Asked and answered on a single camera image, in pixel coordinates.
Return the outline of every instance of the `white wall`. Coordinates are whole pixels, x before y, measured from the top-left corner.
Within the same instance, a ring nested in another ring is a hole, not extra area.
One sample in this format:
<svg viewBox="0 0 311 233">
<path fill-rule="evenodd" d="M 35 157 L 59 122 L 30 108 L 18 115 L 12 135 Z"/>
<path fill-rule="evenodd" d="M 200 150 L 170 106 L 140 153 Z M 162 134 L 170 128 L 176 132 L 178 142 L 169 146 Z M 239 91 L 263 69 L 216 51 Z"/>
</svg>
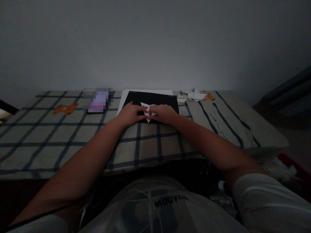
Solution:
<svg viewBox="0 0 311 233">
<path fill-rule="evenodd" d="M 311 1 L 1 0 L 0 99 L 84 87 L 233 90 L 311 64 Z"/>
</svg>

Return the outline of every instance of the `fabric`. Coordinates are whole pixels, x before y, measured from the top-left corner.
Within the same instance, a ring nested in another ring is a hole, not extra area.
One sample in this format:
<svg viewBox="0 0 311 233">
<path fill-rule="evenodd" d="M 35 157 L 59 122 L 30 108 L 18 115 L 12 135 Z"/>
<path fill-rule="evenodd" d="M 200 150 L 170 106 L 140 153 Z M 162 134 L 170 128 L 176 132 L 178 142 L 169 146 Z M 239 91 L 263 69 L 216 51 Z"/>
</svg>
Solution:
<svg viewBox="0 0 311 233">
<path fill-rule="evenodd" d="M 116 116 L 121 91 L 104 114 L 86 114 L 83 92 L 37 95 L 0 127 L 0 179 L 47 179 Z M 288 146 L 286 138 L 231 92 L 179 103 L 182 115 L 214 131 L 258 160 Z M 72 114 L 53 114 L 58 105 L 79 105 Z M 104 170 L 109 174 L 156 166 L 169 160 L 202 158 L 184 136 L 165 124 L 136 123 L 122 134 Z"/>
<path fill-rule="evenodd" d="M 15 228 L 10 233 L 42 232 L 42 233 L 69 233 L 67 222 L 57 215 L 47 215 L 19 228 Z"/>
<path fill-rule="evenodd" d="M 171 177 L 147 176 L 121 190 L 80 232 L 141 232 L 144 228 L 144 232 L 155 233 L 311 231 L 311 204 L 267 175 L 240 177 L 233 194 L 244 226 L 209 199 L 188 192 Z M 157 212 L 153 211 L 151 201 Z M 53 219 L 40 223 L 45 228 L 56 224 Z M 31 224 L 26 230 L 20 227 L 18 232 L 33 232 Z"/>
</svg>

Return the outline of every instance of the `finger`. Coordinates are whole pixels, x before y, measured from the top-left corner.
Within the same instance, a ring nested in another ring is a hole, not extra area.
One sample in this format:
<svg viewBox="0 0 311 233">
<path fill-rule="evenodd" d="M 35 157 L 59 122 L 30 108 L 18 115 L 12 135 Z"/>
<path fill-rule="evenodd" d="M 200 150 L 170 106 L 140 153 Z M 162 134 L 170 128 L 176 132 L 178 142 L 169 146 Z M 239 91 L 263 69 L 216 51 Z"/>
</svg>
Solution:
<svg viewBox="0 0 311 233">
<path fill-rule="evenodd" d="M 159 117 L 158 117 L 158 116 L 149 116 L 147 119 L 148 119 L 148 120 L 156 120 L 156 121 L 159 121 Z"/>
<path fill-rule="evenodd" d="M 147 108 L 148 107 L 146 107 L 146 106 L 139 106 L 139 105 L 136 105 L 137 107 L 136 107 L 136 109 L 137 109 L 137 111 L 143 111 L 143 112 L 145 112 L 145 113 L 147 113 L 148 111 L 147 111 Z"/>
<path fill-rule="evenodd" d="M 147 119 L 148 118 L 148 116 L 146 116 L 146 115 L 143 115 L 143 116 L 137 116 L 138 117 L 138 120 L 140 121 L 140 120 L 144 120 L 144 119 Z"/>
<path fill-rule="evenodd" d="M 157 109 L 158 109 L 158 105 L 152 105 L 152 106 L 150 106 L 149 111 L 148 111 L 149 116 L 151 116 L 151 113 L 152 113 L 152 112 L 157 113 L 157 112 L 156 112 Z"/>
</svg>

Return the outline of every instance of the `black folder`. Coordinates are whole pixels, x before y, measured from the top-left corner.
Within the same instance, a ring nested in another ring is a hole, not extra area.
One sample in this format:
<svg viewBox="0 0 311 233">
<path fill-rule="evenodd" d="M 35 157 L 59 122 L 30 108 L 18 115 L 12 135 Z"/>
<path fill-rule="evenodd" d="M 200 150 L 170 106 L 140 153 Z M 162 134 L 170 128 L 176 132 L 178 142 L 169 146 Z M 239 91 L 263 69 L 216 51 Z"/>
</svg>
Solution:
<svg viewBox="0 0 311 233">
<path fill-rule="evenodd" d="M 129 91 L 127 98 L 124 102 L 124 105 L 122 108 L 124 108 L 125 105 L 133 101 L 134 105 L 141 106 L 141 102 L 148 105 L 161 105 L 166 104 L 171 106 L 175 112 L 179 114 L 179 108 L 178 108 L 178 102 L 177 97 L 175 95 L 163 95 L 163 94 L 155 94 L 155 93 L 148 93 L 148 92 L 135 92 L 135 91 Z M 138 116 L 144 115 L 144 112 L 138 112 Z M 148 123 L 146 119 L 139 121 L 141 123 Z M 159 124 L 160 122 L 151 120 L 149 124 Z"/>
</svg>

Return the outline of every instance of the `white paper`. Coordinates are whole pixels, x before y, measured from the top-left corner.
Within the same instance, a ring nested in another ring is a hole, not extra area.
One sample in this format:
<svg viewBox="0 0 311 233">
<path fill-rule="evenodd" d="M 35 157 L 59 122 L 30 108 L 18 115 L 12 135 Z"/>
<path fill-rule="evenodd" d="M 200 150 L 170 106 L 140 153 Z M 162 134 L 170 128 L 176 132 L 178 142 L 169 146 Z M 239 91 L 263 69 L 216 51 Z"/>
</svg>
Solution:
<svg viewBox="0 0 311 233">
<path fill-rule="evenodd" d="M 179 102 L 179 103 L 184 103 L 184 102 L 186 102 L 186 100 L 187 100 L 187 97 L 184 95 L 178 95 L 177 96 L 177 102 Z"/>
<path fill-rule="evenodd" d="M 140 103 L 141 103 L 141 105 L 142 105 L 142 106 L 146 106 L 146 107 L 148 107 L 148 108 L 147 108 L 147 111 L 149 111 L 150 106 L 154 105 L 154 104 L 152 104 L 152 105 L 148 105 L 148 104 L 144 104 L 144 103 L 142 103 L 142 102 L 140 102 Z"/>
<path fill-rule="evenodd" d="M 127 98 L 127 95 L 129 94 L 129 91 L 137 91 L 137 92 L 148 92 L 148 93 L 155 93 L 155 94 L 166 94 L 166 95 L 174 95 L 172 90 L 136 90 L 136 89 L 125 89 L 122 91 L 121 99 L 119 108 L 117 111 L 117 115 L 122 110 L 122 107 L 125 103 L 125 100 Z"/>
<path fill-rule="evenodd" d="M 194 99 L 195 101 L 200 101 L 202 99 L 204 99 L 204 97 L 206 96 L 206 94 L 200 94 L 199 90 L 194 87 L 194 91 L 184 91 L 184 93 L 188 94 L 188 99 L 191 101 L 192 99 Z"/>
</svg>

